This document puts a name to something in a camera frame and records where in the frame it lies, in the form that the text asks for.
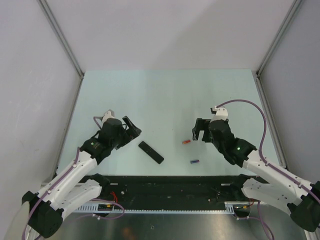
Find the blue purple battery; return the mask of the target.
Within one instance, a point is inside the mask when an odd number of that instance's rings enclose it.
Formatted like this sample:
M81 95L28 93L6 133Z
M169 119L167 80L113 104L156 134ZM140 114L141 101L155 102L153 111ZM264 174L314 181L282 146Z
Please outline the blue purple battery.
M196 159L196 160L191 160L191 161L190 161L191 164L197 164L197 163L199 163L199 162L200 162L200 161L199 161L198 159Z

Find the black remote control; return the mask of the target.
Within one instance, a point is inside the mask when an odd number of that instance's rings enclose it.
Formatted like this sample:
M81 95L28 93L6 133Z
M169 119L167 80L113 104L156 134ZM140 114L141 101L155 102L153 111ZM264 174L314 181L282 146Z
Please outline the black remote control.
M143 152L145 152L150 158L152 158L157 164L160 165L164 161L164 157L162 157L157 151L155 151L146 142L144 142L144 141L140 142L138 147Z

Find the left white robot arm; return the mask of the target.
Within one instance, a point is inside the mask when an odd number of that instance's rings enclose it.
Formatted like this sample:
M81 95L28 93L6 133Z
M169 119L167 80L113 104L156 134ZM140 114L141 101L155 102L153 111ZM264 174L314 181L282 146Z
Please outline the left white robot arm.
M27 191L22 202L29 203L27 226L45 239L54 235L63 221L77 208L95 198L105 200L111 188L103 182L90 179L84 186L79 181L96 168L113 150L118 150L142 133L124 116L114 117L111 110L100 118L98 131L76 150L75 158L48 184L36 193Z

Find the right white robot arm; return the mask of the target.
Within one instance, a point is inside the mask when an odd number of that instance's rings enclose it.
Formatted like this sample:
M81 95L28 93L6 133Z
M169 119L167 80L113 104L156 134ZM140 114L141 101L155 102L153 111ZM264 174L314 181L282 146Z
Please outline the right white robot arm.
M231 196L242 201L245 197L259 200L288 214L296 225L315 232L320 227L320 183L311 183L261 157L248 141L235 137L229 121L197 118L192 129L193 140L211 143L232 165L255 173L265 183L241 174L232 183Z

